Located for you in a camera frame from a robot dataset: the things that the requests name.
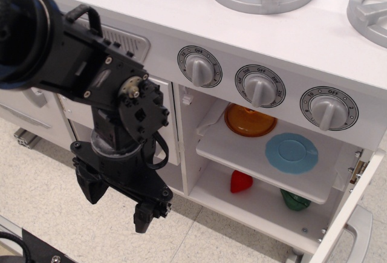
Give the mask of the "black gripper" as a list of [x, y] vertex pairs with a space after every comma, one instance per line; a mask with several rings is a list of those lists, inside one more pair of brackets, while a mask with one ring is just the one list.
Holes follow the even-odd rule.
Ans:
[[137, 233], [146, 233], [155, 216], [170, 212], [173, 193], [156, 170], [146, 165], [139, 150], [107, 157], [94, 151], [89, 142], [76, 141], [70, 148], [77, 182], [91, 204], [109, 187], [138, 202], [134, 213]]

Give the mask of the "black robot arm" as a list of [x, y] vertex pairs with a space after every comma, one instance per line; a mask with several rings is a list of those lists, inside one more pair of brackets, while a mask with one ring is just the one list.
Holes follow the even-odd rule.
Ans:
[[1, 0], [1, 88], [31, 87], [91, 107], [90, 140], [71, 144], [90, 203], [108, 188], [131, 198], [138, 233], [169, 213], [173, 193], [157, 173], [166, 160], [153, 161], [157, 146], [169, 150], [159, 133], [168, 125], [163, 93], [131, 52], [103, 37], [95, 9], [62, 14], [53, 0]]

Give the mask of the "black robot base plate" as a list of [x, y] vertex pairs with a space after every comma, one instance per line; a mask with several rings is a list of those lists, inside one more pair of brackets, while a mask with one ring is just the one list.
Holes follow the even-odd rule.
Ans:
[[12, 241], [22, 249], [22, 254], [20, 256], [1, 256], [1, 263], [76, 263], [68, 255], [62, 253], [24, 229], [22, 229], [21, 238], [11, 233], [1, 232], [1, 239]]

